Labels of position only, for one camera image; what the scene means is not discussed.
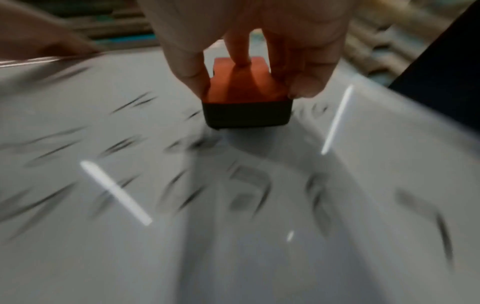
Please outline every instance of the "hand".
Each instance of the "hand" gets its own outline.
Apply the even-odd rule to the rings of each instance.
[[[0,59],[87,55],[98,49],[61,21],[27,6],[0,0]]]
[[[198,97],[210,78],[203,51],[223,36],[238,65],[249,58],[249,33],[262,29],[272,75],[291,98],[327,84],[344,46],[356,0],[139,0],[175,76]]]

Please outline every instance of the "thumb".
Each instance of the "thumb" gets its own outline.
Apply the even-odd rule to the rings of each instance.
[[[189,52],[165,43],[162,48],[173,74],[201,99],[210,87],[203,52]]]

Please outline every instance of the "blurred background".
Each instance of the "blurred background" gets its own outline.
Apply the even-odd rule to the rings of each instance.
[[[26,0],[107,50],[157,46],[135,0]],[[390,85],[473,0],[364,0],[351,21],[344,58]],[[261,31],[251,39],[262,40]]]

